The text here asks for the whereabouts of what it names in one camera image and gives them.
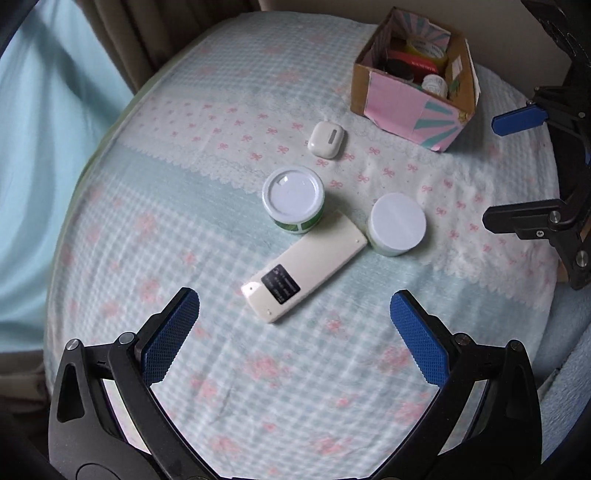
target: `beige wall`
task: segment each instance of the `beige wall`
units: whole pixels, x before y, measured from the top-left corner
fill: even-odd
[[[536,85],[562,84],[570,64],[519,0],[261,0],[261,6],[365,23],[379,23],[392,6],[428,15],[462,30],[474,60],[528,96]]]

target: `white lid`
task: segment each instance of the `white lid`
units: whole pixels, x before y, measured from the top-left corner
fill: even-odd
[[[383,249],[403,253],[425,236],[427,219],[421,206],[402,193],[387,193],[371,211],[372,239]]]
[[[303,223],[324,205],[324,186],[312,170],[299,165],[278,168],[265,180],[262,202],[267,213],[281,223]]]

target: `red object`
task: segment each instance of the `red object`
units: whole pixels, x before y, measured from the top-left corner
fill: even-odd
[[[388,50],[388,59],[402,60],[403,62],[408,63],[413,70],[415,83],[422,83],[426,75],[432,73],[439,74],[436,65],[431,60],[411,55],[404,51]]]

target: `black label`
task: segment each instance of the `black label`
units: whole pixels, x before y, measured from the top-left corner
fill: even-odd
[[[263,275],[261,281],[267,287],[267,290],[271,292],[271,295],[275,297],[276,301],[279,302],[279,305],[283,305],[301,290],[300,286],[281,264]]]

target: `jar with green label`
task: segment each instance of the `jar with green label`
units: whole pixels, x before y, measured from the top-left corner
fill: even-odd
[[[262,202],[275,224],[289,233],[306,233],[322,216],[324,185],[309,168],[278,168],[265,180]]]

